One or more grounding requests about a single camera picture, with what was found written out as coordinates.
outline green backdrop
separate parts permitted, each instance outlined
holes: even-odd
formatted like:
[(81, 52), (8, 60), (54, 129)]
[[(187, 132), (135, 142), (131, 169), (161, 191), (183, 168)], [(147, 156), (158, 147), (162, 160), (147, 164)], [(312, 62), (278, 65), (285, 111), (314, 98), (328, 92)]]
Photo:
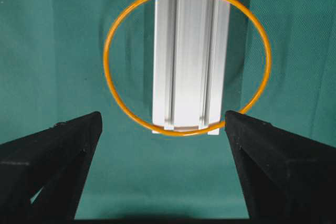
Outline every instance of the green backdrop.
[[(0, 0), (0, 143), (98, 110), (103, 133), (77, 218), (247, 217), (223, 130), (219, 136), (153, 135), (125, 116), (109, 94), (102, 45), (112, 21), (132, 1)], [(270, 83), (248, 113), (333, 146), (335, 8), (336, 0), (250, 0), (274, 61)], [(260, 83), (264, 54), (250, 25), (241, 47), (241, 85), (225, 81), (225, 98), (240, 100), (225, 103), (224, 110), (237, 109)], [(128, 17), (111, 51), (122, 98), (150, 121), (153, 3)]]

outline black plastic part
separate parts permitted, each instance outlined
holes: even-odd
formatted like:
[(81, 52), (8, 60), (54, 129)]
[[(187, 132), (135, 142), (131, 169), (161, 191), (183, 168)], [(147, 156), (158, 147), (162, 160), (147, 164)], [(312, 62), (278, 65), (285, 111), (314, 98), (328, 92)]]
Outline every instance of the black plastic part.
[(234, 111), (225, 119), (251, 219), (334, 223), (336, 148)]
[(250, 219), (74, 220), (101, 131), (94, 112), (0, 145), (0, 223), (336, 223), (336, 149), (233, 111), (226, 133)]
[(73, 219), (101, 131), (93, 112), (0, 145), (0, 222)]

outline orange ring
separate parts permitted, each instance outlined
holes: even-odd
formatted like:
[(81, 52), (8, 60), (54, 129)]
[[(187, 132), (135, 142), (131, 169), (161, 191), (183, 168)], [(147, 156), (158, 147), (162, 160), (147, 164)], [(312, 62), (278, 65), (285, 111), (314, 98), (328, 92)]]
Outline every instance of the orange ring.
[[(142, 120), (141, 118), (139, 118), (135, 114), (133, 114), (132, 111), (130, 111), (126, 107), (126, 105), (123, 103), (123, 101), (119, 97), (119, 95), (118, 95), (118, 93), (117, 93), (117, 91), (116, 91), (116, 89), (113, 85), (112, 78), (111, 78), (111, 73), (110, 73), (110, 69), (109, 69), (109, 52), (110, 52), (111, 41), (112, 41), (112, 38), (114, 36), (114, 33), (116, 32), (116, 29), (121, 24), (121, 22), (124, 20), (124, 18), (131, 11), (133, 11), (135, 8), (137, 8), (139, 5), (141, 5), (141, 4), (143, 4), (147, 1), (149, 1), (149, 0), (137, 0), (133, 4), (131, 4), (129, 7), (127, 7), (119, 15), (119, 17), (114, 21), (113, 25), (111, 26), (111, 28), (109, 30), (106, 41), (105, 41), (104, 52), (103, 52), (104, 72), (105, 72), (105, 78), (106, 78), (107, 84), (109, 86), (109, 89), (110, 89), (115, 101), (117, 102), (119, 107), (122, 109), (122, 111), (125, 114), (127, 114), (132, 120), (136, 121), (137, 123), (139, 123), (140, 125), (142, 125), (143, 127), (147, 128), (149, 130), (153, 130), (153, 131), (156, 131), (156, 132), (162, 133), (164, 135), (168, 135), (168, 136), (199, 135), (199, 134), (204, 134), (206, 132), (224, 127), (225, 126), (225, 121), (221, 121), (219, 123), (216, 123), (214, 125), (209, 126), (208, 128), (201, 129), (201, 130), (196, 130), (196, 131), (186, 131), (186, 132), (167, 131), (163, 127), (156, 126), (154, 124), (150, 124), (150, 123)], [(265, 65), (263, 80), (262, 80), (257, 92), (252, 97), (252, 99), (239, 111), (240, 113), (244, 114), (256, 103), (256, 101), (259, 99), (259, 97), (261, 96), (262, 92), (264, 91), (264, 89), (267, 85), (267, 82), (268, 82), (268, 79), (269, 79), (269, 76), (270, 76), (270, 72), (271, 72), (271, 58), (272, 58), (271, 57), (271, 47), (270, 47), (270, 43), (268, 41), (267, 34), (266, 34), (264, 28), (262, 27), (262, 25), (258, 21), (258, 19), (253, 15), (253, 13), (250, 12), (250, 10), (247, 9), (238, 0), (225, 0), (225, 1), (228, 1), (232, 5), (236, 6), (239, 10), (241, 10), (252, 21), (252, 23), (258, 29), (258, 32), (259, 32), (259, 34), (262, 38), (262, 41), (264, 42), (265, 55), (266, 55), (266, 65)]]

